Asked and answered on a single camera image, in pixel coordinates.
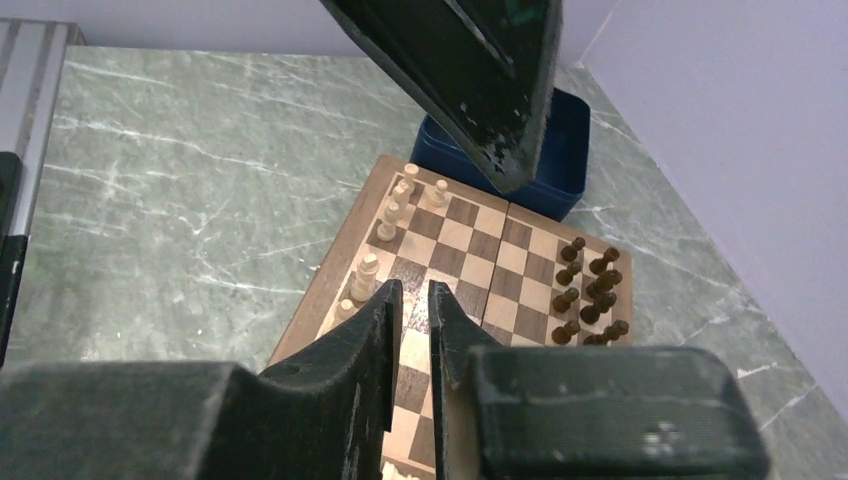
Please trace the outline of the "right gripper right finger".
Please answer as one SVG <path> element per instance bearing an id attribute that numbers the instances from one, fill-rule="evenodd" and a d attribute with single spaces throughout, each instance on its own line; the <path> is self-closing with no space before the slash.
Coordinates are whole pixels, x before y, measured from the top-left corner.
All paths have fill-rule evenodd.
<path id="1" fill-rule="evenodd" d="M 729 368 L 682 346 L 505 346 L 428 289 L 440 479 L 764 479 Z"/>

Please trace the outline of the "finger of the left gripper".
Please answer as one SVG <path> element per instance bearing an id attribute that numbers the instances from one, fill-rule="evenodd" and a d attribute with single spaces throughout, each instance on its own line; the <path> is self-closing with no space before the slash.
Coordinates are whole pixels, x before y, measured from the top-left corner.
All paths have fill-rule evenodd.
<path id="1" fill-rule="evenodd" d="M 536 174 L 563 4 L 557 0 L 326 0 L 345 34 L 500 192 Z"/>

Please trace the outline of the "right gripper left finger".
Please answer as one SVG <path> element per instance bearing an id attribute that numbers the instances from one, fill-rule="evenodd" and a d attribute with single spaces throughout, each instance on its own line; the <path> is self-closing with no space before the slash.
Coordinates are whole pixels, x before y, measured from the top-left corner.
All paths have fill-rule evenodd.
<path id="1" fill-rule="evenodd" d="M 1 375 L 5 479 L 377 479 L 403 288 L 253 373 L 234 362 L 19 365 Z"/>

